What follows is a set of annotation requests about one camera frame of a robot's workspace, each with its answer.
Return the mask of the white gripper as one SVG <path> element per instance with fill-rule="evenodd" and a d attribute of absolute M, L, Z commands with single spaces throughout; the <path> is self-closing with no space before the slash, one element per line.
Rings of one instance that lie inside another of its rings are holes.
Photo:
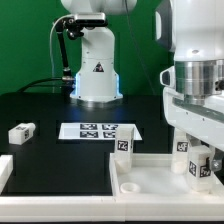
<path fill-rule="evenodd" d="M 206 97 L 203 106 L 185 103 L 184 95 L 175 90 L 173 66 L 160 73 L 160 83 L 164 86 L 163 108 L 167 122 L 187 133 L 190 148 L 200 146 L 201 141 L 211 145 L 209 168 L 212 172 L 220 171 L 224 151 L 224 93 Z"/>

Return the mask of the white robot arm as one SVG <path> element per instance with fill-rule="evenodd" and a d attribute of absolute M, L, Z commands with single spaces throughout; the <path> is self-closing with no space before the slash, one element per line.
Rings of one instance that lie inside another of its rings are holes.
<path fill-rule="evenodd" d="M 126 14 L 137 0 L 61 0 L 70 12 L 65 29 L 82 38 L 82 65 L 71 97 L 87 105 L 122 98 L 114 71 L 115 38 L 108 15 Z M 167 122 L 209 145 L 203 167 L 224 166 L 224 0 L 162 0 L 155 10 L 156 41 L 174 53 L 160 73 Z"/>

